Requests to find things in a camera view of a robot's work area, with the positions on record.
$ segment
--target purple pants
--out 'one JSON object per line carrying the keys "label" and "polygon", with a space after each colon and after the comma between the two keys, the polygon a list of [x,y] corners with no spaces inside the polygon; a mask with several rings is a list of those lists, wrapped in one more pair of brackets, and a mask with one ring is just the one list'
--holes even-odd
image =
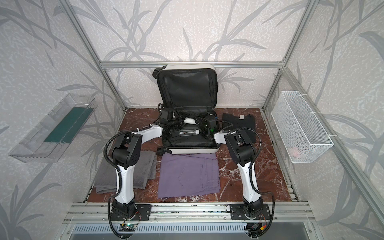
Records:
{"label": "purple pants", "polygon": [[215,153],[163,155],[158,198],[204,195],[219,191]]}

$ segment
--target suitcase lid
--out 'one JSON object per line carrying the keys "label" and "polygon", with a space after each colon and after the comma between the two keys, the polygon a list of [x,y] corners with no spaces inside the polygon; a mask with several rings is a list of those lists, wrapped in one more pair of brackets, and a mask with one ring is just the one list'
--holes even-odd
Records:
{"label": "suitcase lid", "polygon": [[156,68],[164,107],[184,116],[202,115],[217,103],[217,74],[210,64],[167,65]]}

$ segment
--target white wire mesh basket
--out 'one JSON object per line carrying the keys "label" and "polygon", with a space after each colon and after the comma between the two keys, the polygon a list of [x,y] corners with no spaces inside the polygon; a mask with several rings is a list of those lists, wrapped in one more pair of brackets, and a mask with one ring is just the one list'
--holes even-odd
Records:
{"label": "white wire mesh basket", "polygon": [[313,162],[333,142],[298,91],[282,91],[272,118],[292,163]]}

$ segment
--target folded gray towel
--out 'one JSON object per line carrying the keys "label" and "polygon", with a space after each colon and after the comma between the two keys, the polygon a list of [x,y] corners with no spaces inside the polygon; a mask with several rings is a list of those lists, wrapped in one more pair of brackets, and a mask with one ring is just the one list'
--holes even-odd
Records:
{"label": "folded gray towel", "polygon": [[[140,158],[133,171],[133,188],[145,189],[147,180],[155,178],[153,175],[156,177],[155,152],[140,152]],[[96,187],[96,192],[99,194],[116,191],[116,170],[105,160],[101,162],[96,173],[94,187]]]}

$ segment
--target gray floor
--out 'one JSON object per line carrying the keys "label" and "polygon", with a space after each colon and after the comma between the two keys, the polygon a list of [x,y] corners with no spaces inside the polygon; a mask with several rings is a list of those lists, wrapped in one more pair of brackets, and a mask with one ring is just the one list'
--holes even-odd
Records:
{"label": "gray floor", "polygon": [[[118,239],[113,234],[73,234],[70,240]],[[129,240],[248,240],[245,233],[149,233],[134,234]],[[259,239],[309,240],[302,222],[274,222],[267,233]]]}

